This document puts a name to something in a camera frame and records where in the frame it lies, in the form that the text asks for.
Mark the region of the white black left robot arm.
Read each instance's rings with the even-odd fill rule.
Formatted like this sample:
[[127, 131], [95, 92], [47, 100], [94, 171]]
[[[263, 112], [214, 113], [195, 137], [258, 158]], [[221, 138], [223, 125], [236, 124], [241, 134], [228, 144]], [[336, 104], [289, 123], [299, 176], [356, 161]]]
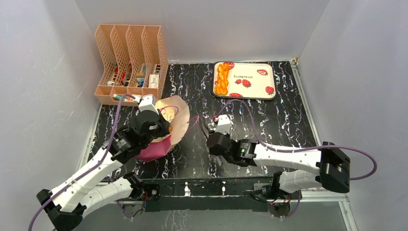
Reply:
[[103, 187], [98, 184], [154, 139], [170, 134], [169, 128], [170, 123], [159, 111], [141, 111], [127, 125], [114, 128], [110, 139], [71, 178], [52, 190], [41, 190], [37, 199], [54, 228], [71, 231], [91, 212], [113, 201], [139, 200], [144, 188], [135, 174], [126, 174]]

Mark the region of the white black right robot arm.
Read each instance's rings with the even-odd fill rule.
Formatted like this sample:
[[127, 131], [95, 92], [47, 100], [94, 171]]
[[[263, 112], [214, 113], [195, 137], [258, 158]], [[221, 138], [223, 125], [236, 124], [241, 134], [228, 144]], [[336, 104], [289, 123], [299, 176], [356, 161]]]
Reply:
[[350, 191], [350, 158], [330, 144], [310, 150], [286, 146], [267, 148], [259, 142], [234, 141], [228, 134], [213, 132], [206, 146], [211, 155], [241, 167], [292, 168], [292, 172], [273, 175], [272, 185], [263, 192], [271, 198], [284, 199], [296, 191], [319, 187], [335, 193]]

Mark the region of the silver metal tongs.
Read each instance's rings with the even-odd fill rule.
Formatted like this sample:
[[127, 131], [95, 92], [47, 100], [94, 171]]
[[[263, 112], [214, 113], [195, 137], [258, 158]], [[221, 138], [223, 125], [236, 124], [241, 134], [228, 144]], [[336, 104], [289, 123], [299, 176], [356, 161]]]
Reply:
[[[208, 128], [207, 124], [200, 120], [200, 128], [205, 136], [206, 139], [209, 137], [210, 129]], [[220, 156], [214, 156], [219, 166], [223, 166], [223, 161]]]

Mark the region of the pink paper gift bag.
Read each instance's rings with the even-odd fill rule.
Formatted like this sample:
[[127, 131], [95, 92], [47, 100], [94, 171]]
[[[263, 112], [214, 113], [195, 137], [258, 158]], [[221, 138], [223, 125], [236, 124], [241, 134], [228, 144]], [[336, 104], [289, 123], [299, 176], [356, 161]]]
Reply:
[[151, 162], [167, 155], [195, 126], [187, 103], [178, 95], [170, 96], [156, 102], [156, 108], [169, 126], [165, 128], [169, 134], [153, 140], [146, 149], [141, 150], [135, 158], [144, 162]]

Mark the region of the orange braided fake bread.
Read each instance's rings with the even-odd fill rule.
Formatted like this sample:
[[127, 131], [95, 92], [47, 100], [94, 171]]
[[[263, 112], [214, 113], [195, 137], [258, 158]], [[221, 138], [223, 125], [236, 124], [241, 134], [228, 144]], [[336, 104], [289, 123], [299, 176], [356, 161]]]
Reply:
[[215, 94], [225, 96], [228, 93], [228, 76], [230, 65], [228, 63], [222, 63], [217, 67], [217, 79], [215, 82]]

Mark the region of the strawberry print metal tray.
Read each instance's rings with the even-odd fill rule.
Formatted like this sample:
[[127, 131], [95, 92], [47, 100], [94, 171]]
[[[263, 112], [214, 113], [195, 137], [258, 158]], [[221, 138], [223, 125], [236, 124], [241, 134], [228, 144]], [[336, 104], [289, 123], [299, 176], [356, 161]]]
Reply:
[[[214, 91], [217, 67], [222, 63], [230, 65], [228, 93], [225, 96], [216, 95]], [[273, 68], [269, 64], [218, 62], [214, 69], [212, 93], [224, 98], [272, 100], [276, 96]]]

